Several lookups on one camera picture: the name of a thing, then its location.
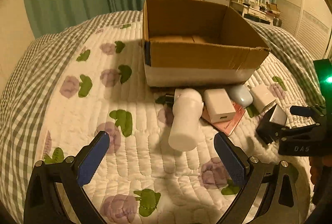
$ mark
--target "computer mouse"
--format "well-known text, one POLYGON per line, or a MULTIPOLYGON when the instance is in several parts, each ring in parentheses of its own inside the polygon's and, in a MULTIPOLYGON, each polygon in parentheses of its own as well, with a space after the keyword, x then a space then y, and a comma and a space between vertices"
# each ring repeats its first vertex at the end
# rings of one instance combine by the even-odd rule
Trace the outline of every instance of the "computer mouse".
POLYGON ((226 89, 229 98, 241 105, 243 108, 248 107, 253 98, 245 85, 234 85, 226 89))

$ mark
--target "purple flower pattern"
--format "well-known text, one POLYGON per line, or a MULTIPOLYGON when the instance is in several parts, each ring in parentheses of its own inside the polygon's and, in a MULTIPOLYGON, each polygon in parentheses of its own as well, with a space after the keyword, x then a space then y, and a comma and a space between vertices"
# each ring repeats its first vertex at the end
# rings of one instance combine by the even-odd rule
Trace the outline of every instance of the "purple flower pattern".
POLYGON ((104 31, 103 28, 99 28, 99 29, 97 29, 97 30, 95 31, 95 34, 102 33, 103 31, 104 31))
POLYGON ((120 80, 120 73, 115 69, 108 69, 102 71, 100 80, 105 87, 113 87, 120 80))
POLYGON ((279 85, 278 83, 270 85, 269 89, 270 89, 272 95, 279 98, 280 100, 281 99, 284 100, 286 98, 286 92, 283 90, 281 85, 279 85))
POLYGON ((45 141, 44 151, 43 151, 43 156, 45 156, 46 154, 49 155, 49 153, 51 152, 51 148, 52 148, 51 133, 49 131, 47 131, 46 141, 45 141))
POLYGON ((110 147, 108 148, 106 154, 116 153, 121 146, 121 133, 118 127, 113 122, 106 122, 97 127, 95 136, 99 131, 106 131, 110 136, 110 147))
POLYGON ((206 189, 219 189, 227 185, 227 179, 230 178, 224 164, 220 158, 211 158, 203 164, 199 176, 200 185, 206 189))
POLYGON ((165 105, 159 110, 157 118, 160 122, 166 124, 166 126, 171 127, 174 119, 172 109, 165 105))
POLYGON ((102 52, 106 55, 113 55, 115 53, 116 46, 112 43, 104 43, 99 47, 102 52))
POLYGON ((117 224, 128 224, 134 221, 137 204, 134 196, 117 194, 104 200, 100 213, 117 224))
POLYGON ((60 88, 60 94, 70 99, 79 90, 80 81, 75 76, 67 76, 60 88))

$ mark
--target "green leaf pattern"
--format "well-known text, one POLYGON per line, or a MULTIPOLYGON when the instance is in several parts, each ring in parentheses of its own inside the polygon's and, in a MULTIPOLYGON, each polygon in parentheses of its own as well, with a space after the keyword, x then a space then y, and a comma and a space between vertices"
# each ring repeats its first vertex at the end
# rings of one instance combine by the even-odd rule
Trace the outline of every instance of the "green leaf pattern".
POLYGON ((238 194, 238 192, 240 191, 240 187, 235 185, 231 179, 228 179, 227 183, 228 183, 228 186, 223 188, 221 190, 221 193, 225 196, 238 194))
POLYGON ((78 58, 76 59, 76 61, 87 61, 87 59, 90 56, 90 50, 85 50, 83 53, 81 53, 78 58))
POLYGON ((115 119, 115 125, 121 128, 122 135, 128 137, 132 134, 132 114, 125 110, 114 110, 110 117, 115 119))
POLYGON ((132 26, 131 24, 124 24, 120 29, 125 29, 125 28, 131 27, 131 26, 132 26))
POLYGON ((250 118, 253 118, 254 116, 258 116, 259 112, 256 109, 256 107, 253 104, 250 104, 247 108, 246 108, 248 115, 250 118))
POLYGON ((115 41, 114 43, 116 45, 115 52, 117 54, 121 53, 124 47, 126 46, 122 41, 115 41))
POLYGON ((81 81, 79 86, 81 87, 78 92, 78 97, 86 97, 92 88, 92 81, 89 76, 84 74, 80 75, 81 81))
POLYGON ((64 160, 64 154, 63 150, 60 147, 54 149, 52 158, 48 154, 45 154, 44 156, 44 161, 46 164, 60 163, 63 160, 64 160))
POLYGON ((157 208, 161 194, 154 192, 152 189, 135 190, 134 194, 138 195, 136 200, 139 204, 139 214, 143 217, 148 217, 157 208))
POLYGON ((283 80, 280 77, 273 76, 272 80, 274 82, 278 83, 281 86, 281 88, 283 89, 283 91, 287 91, 287 88, 286 88, 285 84, 283 83, 283 80))
POLYGON ((132 75, 132 69, 128 65, 120 65, 118 69, 121 75, 120 83, 123 84, 128 81, 128 79, 132 75))

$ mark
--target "screw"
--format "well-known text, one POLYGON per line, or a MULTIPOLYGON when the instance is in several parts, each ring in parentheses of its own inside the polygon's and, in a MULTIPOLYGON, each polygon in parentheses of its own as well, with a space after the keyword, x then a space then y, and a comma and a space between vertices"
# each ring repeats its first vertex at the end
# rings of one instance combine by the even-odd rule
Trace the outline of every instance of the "screw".
POLYGON ((284 166, 285 168, 288 167, 288 163, 287 163, 287 161, 284 161, 284 160, 281 161, 281 165, 284 166))
POLYGON ((258 163, 259 159, 257 157, 250 157, 252 163, 258 163))
POLYGON ((72 163, 74 161, 74 157, 73 156, 68 156, 68 157, 66 157, 65 160, 66 160, 67 163, 72 163))
POLYGON ((36 167, 40 167, 42 165, 43 161, 42 160, 39 160, 35 163, 35 166, 36 167))

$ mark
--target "white power adapter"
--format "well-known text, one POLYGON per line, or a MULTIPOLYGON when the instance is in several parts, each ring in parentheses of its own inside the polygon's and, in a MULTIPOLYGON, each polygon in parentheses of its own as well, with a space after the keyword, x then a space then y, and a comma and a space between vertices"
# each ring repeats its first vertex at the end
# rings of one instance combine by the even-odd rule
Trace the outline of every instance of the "white power adapter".
POLYGON ((208 89, 204 92, 206 109, 211 123, 232 120, 236 111, 225 89, 208 89))
POLYGON ((265 84, 260 84, 252 88, 250 93, 253 98, 252 103, 259 113, 271 108, 277 99, 272 95, 265 84))

